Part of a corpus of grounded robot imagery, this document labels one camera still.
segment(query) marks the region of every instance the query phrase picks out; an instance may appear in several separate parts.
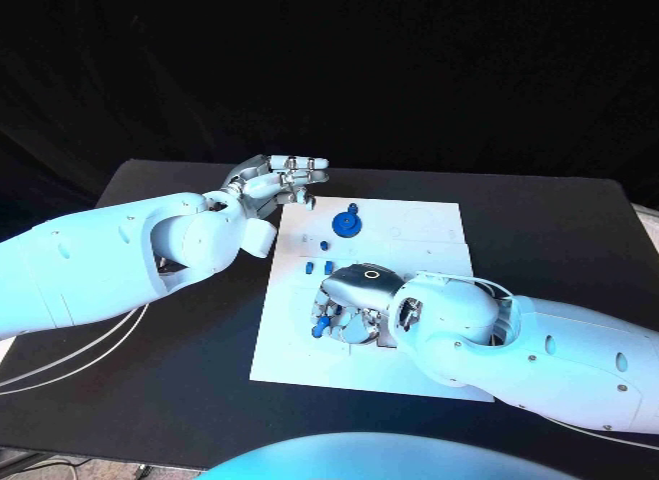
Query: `table surface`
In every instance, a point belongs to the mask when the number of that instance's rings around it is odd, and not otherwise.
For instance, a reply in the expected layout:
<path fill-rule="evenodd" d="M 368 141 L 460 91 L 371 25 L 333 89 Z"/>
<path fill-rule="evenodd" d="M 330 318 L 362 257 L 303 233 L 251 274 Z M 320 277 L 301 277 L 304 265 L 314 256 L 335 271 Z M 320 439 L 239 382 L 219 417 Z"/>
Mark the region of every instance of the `table surface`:
<path fill-rule="evenodd" d="M 98 206 L 206 192 L 229 169 L 130 161 Z M 479 277 L 659 330 L 659 256 L 617 183 L 349 169 L 330 177 L 317 195 L 459 203 Z M 379 431 L 493 449 L 581 478 L 659 477 L 659 452 L 581 435 L 502 402 L 250 381 L 270 265 L 241 252 L 222 273 L 152 304 L 131 337 L 90 369 L 0 397 L 0 446 L 202 468 L 299 436 Z M 114 323 L 19 337 L 0 380 L 74 351 Z M 659 445 L 658 436 L 620 438 Z"/>

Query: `black curtain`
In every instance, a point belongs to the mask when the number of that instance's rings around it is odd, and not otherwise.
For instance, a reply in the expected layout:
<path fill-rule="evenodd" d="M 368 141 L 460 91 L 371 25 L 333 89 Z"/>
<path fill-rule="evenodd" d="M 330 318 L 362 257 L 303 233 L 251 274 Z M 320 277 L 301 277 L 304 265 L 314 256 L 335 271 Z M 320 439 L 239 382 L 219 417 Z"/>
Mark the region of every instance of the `black curtain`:
<path fill-rule="evenodd" d="M 156 3 L 0 14 L 0 240 L 128 158 L 607 177 L 659 207 L 659 7 Z"/>

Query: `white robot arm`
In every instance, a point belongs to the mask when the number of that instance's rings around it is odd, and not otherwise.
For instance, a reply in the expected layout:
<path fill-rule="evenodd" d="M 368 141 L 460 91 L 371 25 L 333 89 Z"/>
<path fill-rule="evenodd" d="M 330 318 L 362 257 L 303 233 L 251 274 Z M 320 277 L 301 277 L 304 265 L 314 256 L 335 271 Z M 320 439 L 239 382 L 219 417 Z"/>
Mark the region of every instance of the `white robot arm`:
<path fill-rule="evenodd" d="M 353 344 L 391 335 L 434 381 L 580 427 L 659 434 L 659 333 L 574 305 L 498 299 L 472 280 L 342 268 L 322 283 L 312 334 Z"/>
<path fill-rule="evenodd" d="M 276 228 L 263 218 L 278 204 L 313 208 L 304 185 L 327 180 L 326 167 L 258 155 L 219 190 L 66 215 L 2 242 L 0 340 L 114 317 L 219 272 L 241 248 L 265 257 Z"/>

